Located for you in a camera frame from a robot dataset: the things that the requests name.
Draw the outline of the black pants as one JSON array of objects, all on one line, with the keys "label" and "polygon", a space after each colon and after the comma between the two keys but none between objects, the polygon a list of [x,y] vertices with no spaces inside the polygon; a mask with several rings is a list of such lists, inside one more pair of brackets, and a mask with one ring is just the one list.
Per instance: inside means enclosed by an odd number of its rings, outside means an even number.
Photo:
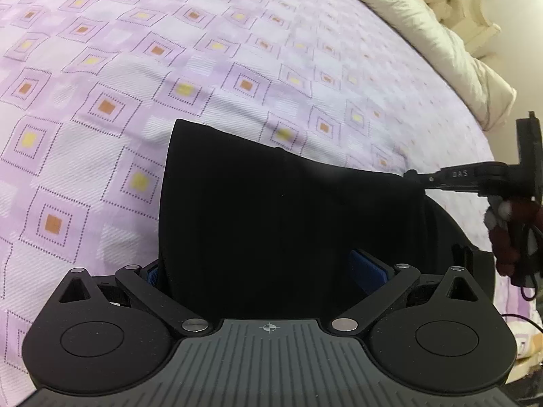
[{"label": "black pants", "polygon": [[318,163],[183,119],[168,145],[156,284],[207,320],[327,320],[363,297],[352,252],[441,275],[470,241],[399,175]]}]

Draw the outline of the purple checked bed sheet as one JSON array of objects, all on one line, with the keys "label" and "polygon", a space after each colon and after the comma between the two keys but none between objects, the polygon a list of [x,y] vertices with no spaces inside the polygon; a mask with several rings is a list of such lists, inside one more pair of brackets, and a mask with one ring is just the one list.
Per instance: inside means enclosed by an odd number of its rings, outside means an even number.
[{"label": "purple checked bed sheet", "polygon": [[488,160],[465,102],[360,0],[1,0],[1,402],[73,267],[157,256],[176,119],[335,166]]}]

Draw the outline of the cream duvet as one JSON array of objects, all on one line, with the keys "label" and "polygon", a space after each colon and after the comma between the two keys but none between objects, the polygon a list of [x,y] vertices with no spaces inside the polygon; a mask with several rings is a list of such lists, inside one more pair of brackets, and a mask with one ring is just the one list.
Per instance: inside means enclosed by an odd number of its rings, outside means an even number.
[{"label": "cream duvet", "polygon": [[360,0],[411,44],[465,102],[484,131],[506,122],[516,90],[471,55],[464,41],[442,25],[423,0]]}]

